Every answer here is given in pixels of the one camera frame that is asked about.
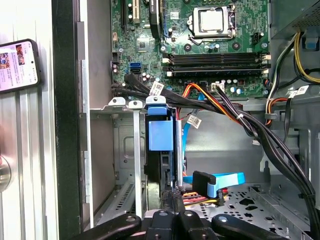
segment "smartphone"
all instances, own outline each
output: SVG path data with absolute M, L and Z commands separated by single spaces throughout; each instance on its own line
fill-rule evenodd
M 25 39 L 0 44 L 0 94 L 40 83 L 37 43 Z

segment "cpu socket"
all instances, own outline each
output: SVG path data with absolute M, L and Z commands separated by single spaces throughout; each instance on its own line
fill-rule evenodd
M 204 42 L 233 39 L 236 36 L 236 7 L 234 4 L 196 7 L 187 24 L 192 32 L 192 39 Z

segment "motherboard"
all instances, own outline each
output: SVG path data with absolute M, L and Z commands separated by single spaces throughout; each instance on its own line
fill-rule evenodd
M 268 0 L 111 0 L 112 79 L 269 94 Z M 197 91 L 191 97 L 197 97 Z

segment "blue sata port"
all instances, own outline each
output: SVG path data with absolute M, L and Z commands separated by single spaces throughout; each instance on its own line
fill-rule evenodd
M 133 74 L 140 74 L 142 71 L 141 62 L 131 62 L 130 63 L 130 72 Z
M 141 69 L 142 68 L 142 64 L 141 64 L 141 62 L 131 62 L 130 63 L 130 68 L 131 69 Z

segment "cable tie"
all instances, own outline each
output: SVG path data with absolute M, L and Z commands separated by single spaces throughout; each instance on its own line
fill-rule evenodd
M 243 117 L 244 117 L 244 115 L 241 113 L 236 117 L 236 119 L 239 120 L 239 118 L 243 118 Z

